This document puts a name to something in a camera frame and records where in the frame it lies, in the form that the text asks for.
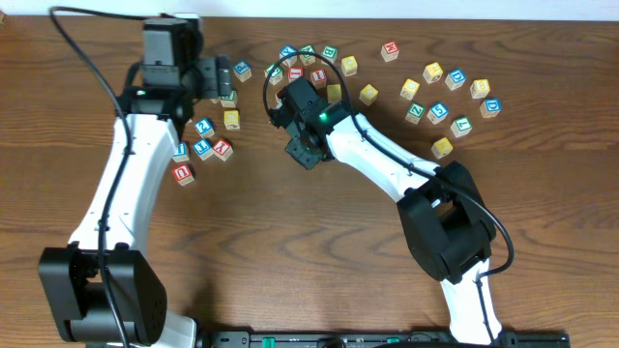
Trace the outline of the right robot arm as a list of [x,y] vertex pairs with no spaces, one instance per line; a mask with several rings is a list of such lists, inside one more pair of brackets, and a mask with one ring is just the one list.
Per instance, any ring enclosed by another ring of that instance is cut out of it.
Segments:
[[380,133],[347,101],[333,104],[301,77],[277,93],[270,122],[291,139],[287,153],[306,169],[337,160],[361,172],[397,205],[415,261],[442,288],[452,337],[491,345],[502,331],[487,285],[496,236],[469,171],[416,157]]

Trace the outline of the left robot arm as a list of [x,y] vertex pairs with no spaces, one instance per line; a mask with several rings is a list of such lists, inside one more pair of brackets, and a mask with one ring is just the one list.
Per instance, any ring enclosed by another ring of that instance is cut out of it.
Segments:
[[142,21],[143,54],[113,94],[114,137],[91,205],[38,273],[60,337],[89,347],[200,347],[197,322],[170,311],[146,259],[163,175],[194,106],[231,91],[230,61],[203,57],[197,14]]

